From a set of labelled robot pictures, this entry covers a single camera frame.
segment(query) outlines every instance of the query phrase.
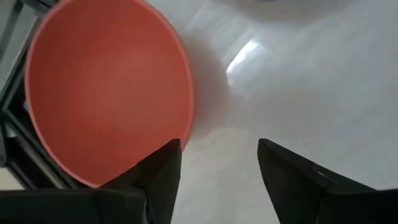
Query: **red bowl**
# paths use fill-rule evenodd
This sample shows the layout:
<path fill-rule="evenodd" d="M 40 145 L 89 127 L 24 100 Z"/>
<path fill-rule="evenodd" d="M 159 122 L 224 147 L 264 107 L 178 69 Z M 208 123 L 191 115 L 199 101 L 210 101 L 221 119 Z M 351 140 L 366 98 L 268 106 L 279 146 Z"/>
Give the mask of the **red bowl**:
<path fill-rule="evenodd" d="M 192 74 L 177 34 L 139 0 L 63 0 L 30 46 L 30 117 L 71 176 L 100 186 L 169 140 L 185 145 Z"/>

